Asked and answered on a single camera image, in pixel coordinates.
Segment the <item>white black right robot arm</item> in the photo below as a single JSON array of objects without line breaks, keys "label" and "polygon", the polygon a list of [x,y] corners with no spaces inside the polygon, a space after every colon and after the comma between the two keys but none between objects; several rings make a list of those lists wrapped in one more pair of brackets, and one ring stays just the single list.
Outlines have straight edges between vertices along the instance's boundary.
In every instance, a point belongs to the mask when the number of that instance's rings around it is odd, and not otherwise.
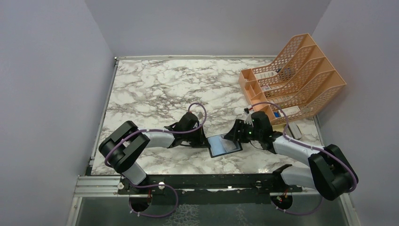
[{"label": "white black right robot arm", "polygon": [[311,146],[275,131],[264,112],[252,113],[247,120],[237,119],[224,139],[240,143],[257,141],[266,151],[305,164],[305,168],[290,165],[274,171],[271,185],[279,192],[289,186],[301,186],[315,189],[323,198],[333,201],[352,192],[359,182],[338,146]]}]

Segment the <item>black leather card holder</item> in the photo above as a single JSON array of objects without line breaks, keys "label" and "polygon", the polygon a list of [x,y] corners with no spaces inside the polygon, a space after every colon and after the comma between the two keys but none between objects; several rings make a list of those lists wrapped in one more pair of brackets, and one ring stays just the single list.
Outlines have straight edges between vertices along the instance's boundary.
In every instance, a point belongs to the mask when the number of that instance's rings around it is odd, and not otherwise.
[{"label": "black leather card holder", "polygon": [[230,153],[235,153],[235,152],[239,152],[242,151],[242,145],[240,142],[236,141],[230,141],[227,139],[224,139],[225,134],[221,134],[221,135],[216,135],[216,136],[212,136],[212,137],[208,137],[207,141],[210,144],[209,147],[209,153],[211,158],[215,158],[218,156],[223,156],[223,155],[227,155]]}]

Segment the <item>silver VIP credit card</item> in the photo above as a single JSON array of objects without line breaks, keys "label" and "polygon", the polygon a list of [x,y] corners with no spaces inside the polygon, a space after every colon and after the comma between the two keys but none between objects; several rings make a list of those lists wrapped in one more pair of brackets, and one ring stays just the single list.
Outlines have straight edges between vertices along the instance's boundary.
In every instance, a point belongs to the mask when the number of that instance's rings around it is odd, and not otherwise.
[{"label": "silver VIP credit card", "polygon": [[221,138],[220,142],[222,144],[222,148],[224,149],[224,152],[226,152],[226,153],[233,152],[237,149],[236,144],[230,140]]}]

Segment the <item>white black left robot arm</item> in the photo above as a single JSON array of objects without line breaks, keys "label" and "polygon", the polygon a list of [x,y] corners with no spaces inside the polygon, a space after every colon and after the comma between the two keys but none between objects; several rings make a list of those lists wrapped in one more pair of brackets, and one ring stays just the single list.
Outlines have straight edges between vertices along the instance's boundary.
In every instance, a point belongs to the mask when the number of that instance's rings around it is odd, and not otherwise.
[{"label": "white black left robot arm", "polygon": [[162,129],[141,129],[126,121],[99,145],[98,151],[106,165],[129,179],[131,189],[140,194],[148,187],[147,174],[136,162],[144,149],[174,148],[183,142],[192,148],[210,147],[198,117],[191,112]]}]

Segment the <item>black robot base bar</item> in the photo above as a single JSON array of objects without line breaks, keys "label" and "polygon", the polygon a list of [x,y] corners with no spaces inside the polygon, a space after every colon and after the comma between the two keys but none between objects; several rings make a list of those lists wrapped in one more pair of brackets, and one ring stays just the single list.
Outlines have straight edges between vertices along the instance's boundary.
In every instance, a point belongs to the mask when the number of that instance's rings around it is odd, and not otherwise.
[{"label": "black robot base bar", "polygon": [[138,188],[127,178],[118,184],[118,194],[154,205],[269,204],[271,195],[301,191],[273,173],[148,175]]}]

